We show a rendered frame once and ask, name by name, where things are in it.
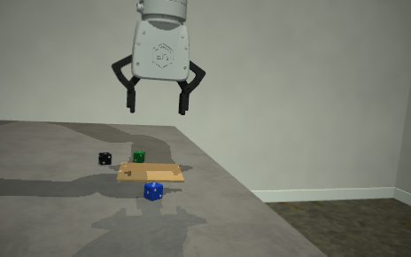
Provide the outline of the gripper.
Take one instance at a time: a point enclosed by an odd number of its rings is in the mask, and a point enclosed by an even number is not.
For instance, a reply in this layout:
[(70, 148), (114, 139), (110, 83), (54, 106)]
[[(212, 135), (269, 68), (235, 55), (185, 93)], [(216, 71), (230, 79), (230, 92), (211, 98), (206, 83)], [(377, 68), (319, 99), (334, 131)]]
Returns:
[[(121, 68), (130, 64), (130, 81)], [(190, 93), (200, 84), (206, 72), (190, 61), (188, 27), (173, 19), (146, 18), (137, 21), (132, 55), (112, 64), (118, 80), (128, 90), (127, 108), (135, 112), (135, 86), (141, 79), (177, 82), (182, 89), (179, 114), (189, 109)], [(195, 78), (188, 84), (190, 70)]]

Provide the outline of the blue die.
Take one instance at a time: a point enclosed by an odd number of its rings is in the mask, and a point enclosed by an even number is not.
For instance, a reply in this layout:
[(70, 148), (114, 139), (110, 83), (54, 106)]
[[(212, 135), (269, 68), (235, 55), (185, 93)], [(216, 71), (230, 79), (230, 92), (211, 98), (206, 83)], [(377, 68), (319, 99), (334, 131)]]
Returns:
[(160, 183), (146, 183), (144, 185), (144, 197), (150, 200), (162, 199), (163, 185)]

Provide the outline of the green die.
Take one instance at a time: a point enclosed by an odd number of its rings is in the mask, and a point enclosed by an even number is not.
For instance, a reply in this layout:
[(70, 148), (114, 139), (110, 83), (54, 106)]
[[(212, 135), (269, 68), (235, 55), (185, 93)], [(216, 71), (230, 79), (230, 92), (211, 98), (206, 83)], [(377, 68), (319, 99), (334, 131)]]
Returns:
[(135, 151), (133, 161), (143, 163), (144, 162), (144, 156), (145, 156), (145, 152)]

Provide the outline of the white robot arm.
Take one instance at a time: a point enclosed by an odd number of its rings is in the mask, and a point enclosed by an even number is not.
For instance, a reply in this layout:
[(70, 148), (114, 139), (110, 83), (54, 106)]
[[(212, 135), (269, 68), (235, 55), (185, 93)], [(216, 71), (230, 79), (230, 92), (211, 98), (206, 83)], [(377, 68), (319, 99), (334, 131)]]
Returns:
[(186, 21), (187, 0), (140, 0), (136, 10), (142, 19), (160, 18)]

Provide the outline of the black die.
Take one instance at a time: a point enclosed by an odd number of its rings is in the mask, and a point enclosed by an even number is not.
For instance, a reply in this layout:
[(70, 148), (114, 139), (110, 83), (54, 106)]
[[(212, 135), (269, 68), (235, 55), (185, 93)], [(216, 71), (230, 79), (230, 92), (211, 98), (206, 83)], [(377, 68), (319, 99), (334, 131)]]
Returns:
[(109, 152), (100, 152), (98, 162), (101, 165), (111, 165), (112, 164), (112, 155)]

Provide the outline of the tan flat mat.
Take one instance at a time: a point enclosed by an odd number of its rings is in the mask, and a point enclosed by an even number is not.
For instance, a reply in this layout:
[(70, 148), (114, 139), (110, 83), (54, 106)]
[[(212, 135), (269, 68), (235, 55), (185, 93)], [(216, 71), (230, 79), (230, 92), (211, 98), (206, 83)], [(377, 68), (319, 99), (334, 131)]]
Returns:
[(117, 181), (184, 183), (178, 164), (121, 162)]

